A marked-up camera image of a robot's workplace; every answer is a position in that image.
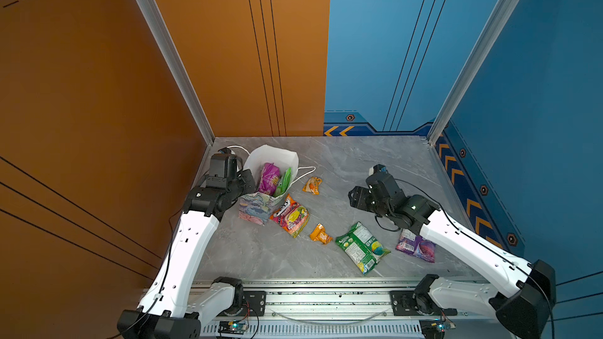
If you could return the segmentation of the purple grape candy bag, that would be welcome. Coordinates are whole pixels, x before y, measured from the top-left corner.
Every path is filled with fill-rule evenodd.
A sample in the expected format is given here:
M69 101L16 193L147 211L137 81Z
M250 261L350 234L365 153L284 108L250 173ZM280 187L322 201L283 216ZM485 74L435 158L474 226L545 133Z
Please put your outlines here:
M267 196L273 196L280 177L280 168L274 163L266 163L262 167L262 172L258 183L258 192Z

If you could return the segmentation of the white paper bag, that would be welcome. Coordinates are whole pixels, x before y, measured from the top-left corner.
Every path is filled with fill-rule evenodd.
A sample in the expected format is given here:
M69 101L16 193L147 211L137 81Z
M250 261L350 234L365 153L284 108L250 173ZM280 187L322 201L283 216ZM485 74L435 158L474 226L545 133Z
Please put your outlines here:
M248 152L243 169L251 171L253 182L251 192L239 199L238 216L258 225L282 207L293 184L316 170L301 166L297 152L268 144Z

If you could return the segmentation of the purple white snack bag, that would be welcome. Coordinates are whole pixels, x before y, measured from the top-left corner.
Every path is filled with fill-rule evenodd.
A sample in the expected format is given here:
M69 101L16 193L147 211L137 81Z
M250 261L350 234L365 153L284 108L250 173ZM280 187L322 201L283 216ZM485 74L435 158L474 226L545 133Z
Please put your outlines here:
M396 250L429 263L435 262L436 245L408 229L401 231Z

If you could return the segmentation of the large green chips bag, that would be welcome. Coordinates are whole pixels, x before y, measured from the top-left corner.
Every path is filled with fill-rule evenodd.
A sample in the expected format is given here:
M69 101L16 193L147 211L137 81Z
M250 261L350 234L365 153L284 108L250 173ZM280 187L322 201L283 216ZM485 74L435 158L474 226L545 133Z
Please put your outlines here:
M274 191L273 197L277 198L282 196L282 194L284 194L288 188L289 185L291 183L291 175L292 175L292 168L289 167L284 174L282 175L282 177L279 180L278 185L276 186L276 190Z

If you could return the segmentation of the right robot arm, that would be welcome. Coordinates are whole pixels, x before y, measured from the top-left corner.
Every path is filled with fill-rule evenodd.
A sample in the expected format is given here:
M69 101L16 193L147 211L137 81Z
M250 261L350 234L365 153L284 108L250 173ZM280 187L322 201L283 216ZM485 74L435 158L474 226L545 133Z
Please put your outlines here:
M486 280L455 282L428 274L413 291L419 314L443 315L447 309L472 312L498 320L519 338L539 338L545 327L554 326L556 281L548 263L508 253L453 220L425 191L408 196L399 184L377 164L364 187L349 191L350 205L445 249Z

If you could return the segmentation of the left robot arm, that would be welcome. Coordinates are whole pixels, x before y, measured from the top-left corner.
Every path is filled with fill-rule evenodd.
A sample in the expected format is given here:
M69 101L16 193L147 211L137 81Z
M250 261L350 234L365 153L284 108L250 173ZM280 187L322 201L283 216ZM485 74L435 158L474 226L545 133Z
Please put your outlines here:
M201 297L188 301L193 281L211 237L224 213L254 191L254 178L240 157L223 148L210 158L210 168L187 194L178 226L158 274L135 310L122 312L117 323L122 338L198 338L203 326L223 312L243 306L243 283L215 279Z

